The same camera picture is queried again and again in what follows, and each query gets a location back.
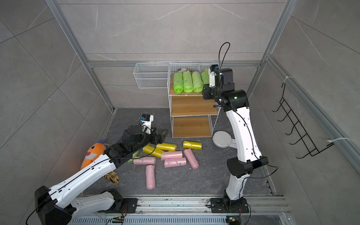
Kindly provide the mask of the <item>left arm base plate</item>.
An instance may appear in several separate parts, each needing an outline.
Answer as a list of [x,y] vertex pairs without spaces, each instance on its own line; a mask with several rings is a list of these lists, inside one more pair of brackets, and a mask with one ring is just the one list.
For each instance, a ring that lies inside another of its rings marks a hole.
[[122,212],[123,214],[132,214],[136,212],[137,203],[137,198],[124,198],[116,200],[109,210],[112,212]]

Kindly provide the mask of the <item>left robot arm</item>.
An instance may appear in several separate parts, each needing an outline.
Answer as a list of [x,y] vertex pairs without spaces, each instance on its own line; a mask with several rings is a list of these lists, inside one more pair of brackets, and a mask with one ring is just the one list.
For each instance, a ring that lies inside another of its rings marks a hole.
[[117,143],[106,148],[94,162],[50,188],[41,186],[35,191],[35,213],[43,225],[66,225],[71,220],[94,212],[120,212],[123,197],[115,189],[99,195],[80,194],[97,180],[114,171],[138,150],[149,144],[163,143],[169,130],[132,125],[123,132]]

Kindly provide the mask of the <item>yellow roll diagonal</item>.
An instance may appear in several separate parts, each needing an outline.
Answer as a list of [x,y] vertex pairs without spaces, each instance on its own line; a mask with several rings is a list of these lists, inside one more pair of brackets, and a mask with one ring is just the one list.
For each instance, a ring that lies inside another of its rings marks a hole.
[[151,154],[155,157],[161,158],[162,154],[164,153],[163,150],[160,150],[158,148],[154,148],[152,145],[146,145],[143,147],[142,151],[147,154]]

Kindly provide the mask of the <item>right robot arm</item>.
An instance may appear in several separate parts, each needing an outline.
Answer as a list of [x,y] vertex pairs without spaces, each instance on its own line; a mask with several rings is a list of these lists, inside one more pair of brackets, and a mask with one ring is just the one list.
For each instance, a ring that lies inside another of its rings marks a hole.
[[248,213],[250,211],[243,190],[251,174],[257,168],[269,163],[259,150],[250,120],[250,108],[244,90],[235,90],[233,71],[211,65],[208,69],[209,84],[204,85],[202,96],[205,100],[213,99],[228,117],[233,137],[227,132],[218,131],[213,135],[213,142],[221,148],[232,147],[237,156],[227,160],[231,174],[228,187],[222,200],[211,199],[215,213],[222,211]]

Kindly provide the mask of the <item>green roll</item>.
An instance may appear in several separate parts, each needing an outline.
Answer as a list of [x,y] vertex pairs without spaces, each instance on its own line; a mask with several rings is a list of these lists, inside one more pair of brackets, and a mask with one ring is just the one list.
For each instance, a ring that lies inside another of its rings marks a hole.
[[203,82],[199,72],[192,73],[193,90],[195,93],[200,93],[203,90]]
[[201,79],[204,85],[209,85],[210,81],[209,81],[209,70],[206,69],[205,71],[203,71],[201,73]]
[[173,75],[173,91],[176,94],[183,92],[183,74],[182,72],[177,72]]
[[183,73],[183,91],[186,93],[193,92],[193,81],[192,81],[192,75],[189,70],[185,71]]

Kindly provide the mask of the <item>green roll diagonal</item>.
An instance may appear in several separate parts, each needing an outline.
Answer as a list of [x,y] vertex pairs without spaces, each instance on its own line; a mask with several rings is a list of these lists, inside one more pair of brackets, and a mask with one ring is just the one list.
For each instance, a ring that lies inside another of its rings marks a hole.
[[136,151],[135,153],[133,153],[131,159],[128,162],[132,164],[134,159],[138,156],[138,154],[139,154],[139,151]]

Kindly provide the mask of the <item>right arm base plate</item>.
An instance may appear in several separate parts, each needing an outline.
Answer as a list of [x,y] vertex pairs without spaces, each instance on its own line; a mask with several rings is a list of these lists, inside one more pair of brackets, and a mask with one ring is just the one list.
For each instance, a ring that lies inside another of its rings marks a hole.
[[210,208],[212,213],[249,213],[247,200],[243,197],[235,201],[227,197],[211,198]]

